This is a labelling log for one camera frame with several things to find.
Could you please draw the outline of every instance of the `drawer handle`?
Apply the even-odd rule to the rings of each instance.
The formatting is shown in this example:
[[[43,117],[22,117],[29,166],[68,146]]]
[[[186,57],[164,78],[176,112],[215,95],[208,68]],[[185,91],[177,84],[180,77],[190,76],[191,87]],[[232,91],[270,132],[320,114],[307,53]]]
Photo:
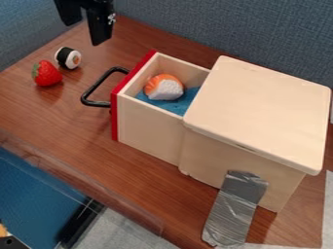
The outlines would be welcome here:
[[[124,67],[115,66],[107,70],[91,87],[89,87],[82,95],[81,95],[81,103],[88,106],[93,107],[103,107],[110,108],[111,103],[109,101],[93,101],[88,100],[88,97],[113,73],[120,72],[123,74],[128,74],[130,71]]]

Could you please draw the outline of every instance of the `wooden table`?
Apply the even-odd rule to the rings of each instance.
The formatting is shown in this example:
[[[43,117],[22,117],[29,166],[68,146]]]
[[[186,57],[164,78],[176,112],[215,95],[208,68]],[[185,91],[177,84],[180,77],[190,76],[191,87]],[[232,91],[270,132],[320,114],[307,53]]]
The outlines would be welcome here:
[[[37,88],[30,76],[32,64],[53,60],[61,46],[83,54],[81,67],[60,69],[61,85]],[[217,190],[182,175],[173,165],[112,141],[108,109],[80,102],[82,92],[104,71],[116,65],[132,68],[150,49],[206,68],[223,54],[124,17],[118,18],[111,40],[92,47],[82,23],[0,74],[0,128],[52,156],[58,161],[54,165],[70,165],[66,170],[54,166],[51,172],[86,194],[129,215],[137,210],[134,206],[143,208],[146,211],[136,212],[135,219],[148,213],[161,236],[181,248],[208,248],[201,233]],[[110,89],[122,77],[111,77],[92,99],[108,100]],[[324,164],[332,170],[332,125],[329,128]],[[247,241],[319,247],[324,181],[324,170],[306,177],[278,215],[259,207]]]

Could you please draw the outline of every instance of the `wooden box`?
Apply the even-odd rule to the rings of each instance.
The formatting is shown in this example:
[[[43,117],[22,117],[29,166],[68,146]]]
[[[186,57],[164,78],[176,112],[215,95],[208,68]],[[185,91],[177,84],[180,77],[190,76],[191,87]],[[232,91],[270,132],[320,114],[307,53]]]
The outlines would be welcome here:
[[[134,97],[169,73],[202,86],[184,117]],[[151,52],[113,90],[113,138],[220,188],[227,170],[269,182],[259,205],[278,212],[322,169],[331,90],[221,56],[211,70]]]

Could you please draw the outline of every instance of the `blue fabric wall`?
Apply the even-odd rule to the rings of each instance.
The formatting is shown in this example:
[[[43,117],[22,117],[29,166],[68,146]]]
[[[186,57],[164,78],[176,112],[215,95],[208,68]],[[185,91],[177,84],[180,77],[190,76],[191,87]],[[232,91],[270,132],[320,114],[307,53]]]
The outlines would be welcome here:
[[[114,0],[118,13],[333,87],[331,0]],[[65,30],[53,0],[0,1],[0,70]]]
[[[66,29],[53,0],[1,0],[0,71]]]
[[[332,0],[116,0],[119,13],[333,87]]]

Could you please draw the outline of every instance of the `toy strawberry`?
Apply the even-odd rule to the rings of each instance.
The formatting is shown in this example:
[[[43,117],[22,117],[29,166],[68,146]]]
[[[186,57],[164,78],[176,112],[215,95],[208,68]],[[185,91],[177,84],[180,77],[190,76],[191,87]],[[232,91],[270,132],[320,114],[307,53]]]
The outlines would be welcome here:
[[[38,86],[51,86],[62,81],[60,72],[47,60],[33,65],[32,78]]]

